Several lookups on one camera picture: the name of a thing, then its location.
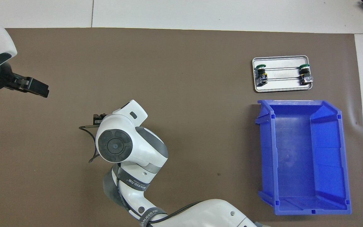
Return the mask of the silver metal tray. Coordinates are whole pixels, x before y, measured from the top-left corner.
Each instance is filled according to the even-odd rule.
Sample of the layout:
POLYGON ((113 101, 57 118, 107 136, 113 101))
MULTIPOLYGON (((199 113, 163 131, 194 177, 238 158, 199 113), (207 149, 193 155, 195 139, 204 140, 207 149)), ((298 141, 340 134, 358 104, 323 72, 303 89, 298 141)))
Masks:
MULTIPOLYGON (((279 92, 279 91, 299 91, 309 90, 313 87, 313 83, 301 86, 300 81, 271 81, 264 86, 256 85, 256 66, 265 64, 266 67, 298 67, 302 64, 310 64, 308 56, 293 55, 293 56, 264 56, 255 57, 252 60, 253 84, 256 92, 279 92)), ((299 70, 272 70, 267 71, 268 78, 288 78, 299 77, 299 70)))

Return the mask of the blue plastic storage bin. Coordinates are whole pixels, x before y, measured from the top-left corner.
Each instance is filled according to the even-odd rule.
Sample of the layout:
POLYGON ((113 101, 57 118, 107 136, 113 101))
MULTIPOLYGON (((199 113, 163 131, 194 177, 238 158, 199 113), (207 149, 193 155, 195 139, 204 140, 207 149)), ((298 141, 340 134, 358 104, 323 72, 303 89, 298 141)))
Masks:
POLYGON ((352 213, 343 116, 325 100, 259 100, 261 200, 275 215, 352 213))

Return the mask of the green push button switch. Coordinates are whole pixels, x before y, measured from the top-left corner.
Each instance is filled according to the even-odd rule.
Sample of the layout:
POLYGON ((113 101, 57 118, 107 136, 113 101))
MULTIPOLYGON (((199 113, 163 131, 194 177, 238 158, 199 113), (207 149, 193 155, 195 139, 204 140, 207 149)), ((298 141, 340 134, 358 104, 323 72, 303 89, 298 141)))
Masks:
POLYGON ((257 76, 256 76, 256 85, 264 86, 268 83, 268 75, 265 70, 266 65, 260 64, 256 66, 257 76))
POLYGON ((302 64, 299 66, 299 80, 301 86, 314 82, 314 78, 310 71, 310 64, 302 64))

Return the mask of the brown paper table mat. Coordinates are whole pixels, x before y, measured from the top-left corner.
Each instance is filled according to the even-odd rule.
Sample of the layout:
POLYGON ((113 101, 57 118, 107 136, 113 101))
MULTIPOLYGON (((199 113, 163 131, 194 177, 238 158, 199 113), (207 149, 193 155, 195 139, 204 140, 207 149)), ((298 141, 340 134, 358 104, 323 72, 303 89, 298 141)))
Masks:
POLYGON ((124 28, 10 28, 15 73, 49 96, 0 90, 0 227, 138 227, 103 192, 94 114, 131 99, 169 158, 145 196, 173 213, 219 198, 273 227, 363 226, 363 112, 355 36, 124 28), (305 55, 313 87, 256 92, 255 57, 305 55), (279 216, 258 196, 261 99, 326 100, 342 111, 350 215, 279 216))

